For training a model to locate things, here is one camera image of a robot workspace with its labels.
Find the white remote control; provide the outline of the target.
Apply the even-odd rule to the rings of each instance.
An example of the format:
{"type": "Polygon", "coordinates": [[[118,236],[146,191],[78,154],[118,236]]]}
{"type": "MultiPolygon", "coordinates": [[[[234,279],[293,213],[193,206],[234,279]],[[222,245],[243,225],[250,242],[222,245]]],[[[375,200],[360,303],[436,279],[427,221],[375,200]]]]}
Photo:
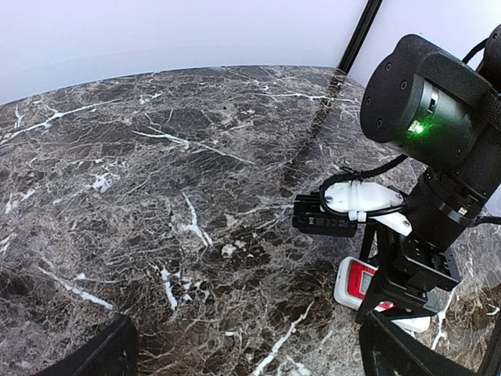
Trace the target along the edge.
{"type": "MultiPolygon", "coordinates": [[[[344,258],[338,267],[333,287],[334,300],[357,311],[366,297],[366,292],[376,271],[377,267],[357,258],[351,256],[344,258]]],[[[425,332],[429,328],[430,322],[429,317],[393,320],[394,324],[409,333],[425,332]]]]}

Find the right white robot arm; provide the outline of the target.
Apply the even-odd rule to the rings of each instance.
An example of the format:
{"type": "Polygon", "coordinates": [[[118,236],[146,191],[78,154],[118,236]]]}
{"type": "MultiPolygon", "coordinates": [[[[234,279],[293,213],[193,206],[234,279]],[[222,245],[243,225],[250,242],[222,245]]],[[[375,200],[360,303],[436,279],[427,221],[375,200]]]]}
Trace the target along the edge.
{"type": "Polygon", "coordinates": [[[400,39],[377,67],[363,96],[365,137],[425,165],[405,199],[401,235],[374,225],[379,268],[356,320],[381,302],[392,319],[433,316],[431,291],[451,291],[460,274],[452,244],[486,223],[481,210],[500,184],[500,32],[480,43],[476,69],[420,36],[400,39]]]}

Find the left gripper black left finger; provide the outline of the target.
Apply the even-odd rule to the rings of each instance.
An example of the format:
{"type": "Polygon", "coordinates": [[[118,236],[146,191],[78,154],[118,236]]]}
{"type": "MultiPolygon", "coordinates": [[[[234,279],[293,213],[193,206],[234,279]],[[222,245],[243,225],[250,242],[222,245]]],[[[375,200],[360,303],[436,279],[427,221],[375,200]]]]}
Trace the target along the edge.
{"type": "Polygon", "coordinates": [[[118,315],[101,332],[36,375],[137,375],[139,335],[129,316],[118,315]]]}

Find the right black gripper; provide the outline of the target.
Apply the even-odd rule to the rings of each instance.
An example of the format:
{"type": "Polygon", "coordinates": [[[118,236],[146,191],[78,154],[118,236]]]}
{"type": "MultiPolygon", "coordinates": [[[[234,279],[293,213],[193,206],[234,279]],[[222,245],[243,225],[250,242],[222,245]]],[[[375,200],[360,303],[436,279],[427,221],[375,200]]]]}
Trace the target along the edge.
{"type": "Polygon", "coordinates": [[[450,292],[461,282],[450,249],[441,251],[384,225],[365,226],[359,259],[378,267],[358,309],[359,324],[382,302],[393,305],[382,312],[389,319],[434,316],[440,307],[433,290],[450,292]]]}

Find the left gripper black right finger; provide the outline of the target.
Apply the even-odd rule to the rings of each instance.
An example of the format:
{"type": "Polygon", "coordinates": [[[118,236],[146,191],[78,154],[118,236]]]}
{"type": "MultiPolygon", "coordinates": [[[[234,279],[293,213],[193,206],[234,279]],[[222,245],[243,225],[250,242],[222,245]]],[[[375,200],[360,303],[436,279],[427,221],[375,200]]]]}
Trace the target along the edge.
{"type": "Polygon", "coordinates": [[[405,333],[389,318],[371,312],[359,331],[363,370],[366,375],[499,375],[500,322],[492,331],[477,371],[444,357],[405,333]]]}

